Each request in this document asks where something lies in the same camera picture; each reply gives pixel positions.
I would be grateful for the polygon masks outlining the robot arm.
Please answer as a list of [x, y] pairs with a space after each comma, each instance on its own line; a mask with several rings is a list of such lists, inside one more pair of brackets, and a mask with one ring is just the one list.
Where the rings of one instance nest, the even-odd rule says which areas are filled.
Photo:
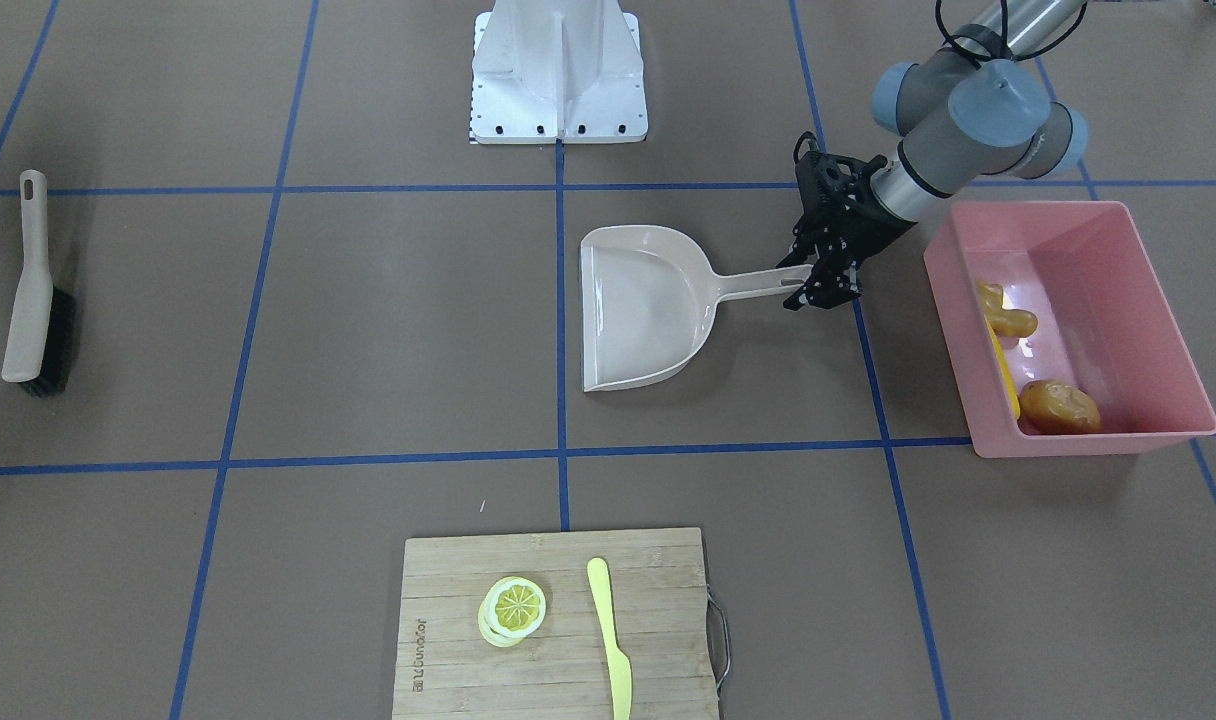
[[1083, 1], [995, 1], [956, 29], [938, 15], [936, 54], [893, 64], [869, 99], [874, 122], [899, 140], [891, 154], [858, 161], [826, 152], [815, 133], [796, 137], [803, 214], [782, 266], [807, 275], [786, 309], [858, 300], [861, 265], [975, 178], [1048, 178], [1079, 164], [1087, 120], [1023, 64], [1071, 36], [1085, 12]]

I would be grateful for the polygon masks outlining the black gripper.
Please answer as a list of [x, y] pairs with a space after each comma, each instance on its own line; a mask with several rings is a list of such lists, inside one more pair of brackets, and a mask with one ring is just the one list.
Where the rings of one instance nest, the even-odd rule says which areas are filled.
[[[883, 154], [869, 161], [831, 154], [815, 133], [796, 137], [792, 161], [803, 215], [792, 229], [790, 251], [776, 268], [814, 269], [782, 306], [790, 311], [805, 305], [829, 310], [858, 300], [863, 296], [860, 265], [914, 227], [888, 210], [873, 190], [876, 173], [890, 167], [890, 161]], [[846, 255], [846, 264], [827, 263], [840, 254]]]

